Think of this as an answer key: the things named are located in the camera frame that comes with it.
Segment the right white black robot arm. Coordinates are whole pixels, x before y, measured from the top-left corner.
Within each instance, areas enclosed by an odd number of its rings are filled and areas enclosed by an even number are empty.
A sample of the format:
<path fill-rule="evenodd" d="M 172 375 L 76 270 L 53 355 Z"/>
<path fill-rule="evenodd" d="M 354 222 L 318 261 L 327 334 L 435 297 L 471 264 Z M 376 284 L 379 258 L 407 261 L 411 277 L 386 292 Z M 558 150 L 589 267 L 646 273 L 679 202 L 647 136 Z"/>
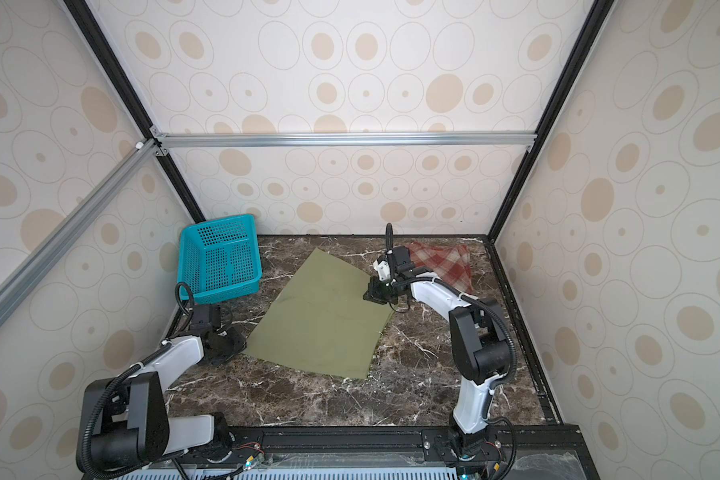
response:
<path fill-rule="evenodd" d="M 494 421 L 490 407 L 496 388 L 514 380 L 517 347 L 495 301 L 482 301 L 414 264 L 410 250 L 394 243 L 392 224 L 385 228 L 385 249 L 373 263 L 363 299 L 397 308 L 404 297 L 428 305 L 449 324 L 451 352 L 461 375 L 452 418 L 463 435 L 475 435 Z"/>

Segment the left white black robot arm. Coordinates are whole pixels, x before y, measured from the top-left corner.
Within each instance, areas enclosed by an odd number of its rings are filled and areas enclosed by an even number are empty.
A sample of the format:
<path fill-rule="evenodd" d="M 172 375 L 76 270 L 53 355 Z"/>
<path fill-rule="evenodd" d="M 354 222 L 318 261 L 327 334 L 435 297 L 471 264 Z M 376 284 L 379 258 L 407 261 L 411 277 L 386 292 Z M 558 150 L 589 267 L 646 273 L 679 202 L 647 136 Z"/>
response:
<path fill-rule="evenodd" d="M 177 464 L 193 451 L 218 462 L 234 448 L 222 413 L 170 417 L 164 394 L 195 365 L 228 363 L 245 350 L 246 340 L 235 328 L 223 328 L 220 306 L 198 303 L 188 283 L 177 283 L 174 295 L 182 318 L 156 351 L 84 391 L 76 464 L 87 479 L 115 479 L 163 461 Z"/>

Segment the red plaid skirt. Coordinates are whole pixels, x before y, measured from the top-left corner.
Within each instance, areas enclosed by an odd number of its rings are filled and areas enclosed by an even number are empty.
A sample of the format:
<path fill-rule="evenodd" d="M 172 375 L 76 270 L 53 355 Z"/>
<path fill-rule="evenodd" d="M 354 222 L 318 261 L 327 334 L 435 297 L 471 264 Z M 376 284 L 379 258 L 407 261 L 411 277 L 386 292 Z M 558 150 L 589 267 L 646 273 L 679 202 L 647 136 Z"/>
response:
<path fill-rule="evenodd" d="M 427 267 L 458 290 L 474 293 L 470 252 L 466 245 L 434 246 L 413 241 L 406 247 L 417 267 Z"/>

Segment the olive green skirt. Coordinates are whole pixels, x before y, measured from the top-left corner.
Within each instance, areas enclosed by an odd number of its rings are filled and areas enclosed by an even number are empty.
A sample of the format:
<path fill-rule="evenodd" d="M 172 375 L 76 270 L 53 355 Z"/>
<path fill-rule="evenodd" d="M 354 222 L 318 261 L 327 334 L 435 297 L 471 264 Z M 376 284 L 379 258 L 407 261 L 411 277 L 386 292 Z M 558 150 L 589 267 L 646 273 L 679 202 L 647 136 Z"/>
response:
<path fill-rule="evenodd" d="M 392 309 L 363 299 L 370 276 L 314 250 L 272 302 L 244 353 L 274 364 L 350 379 L 367 377 Z"/>

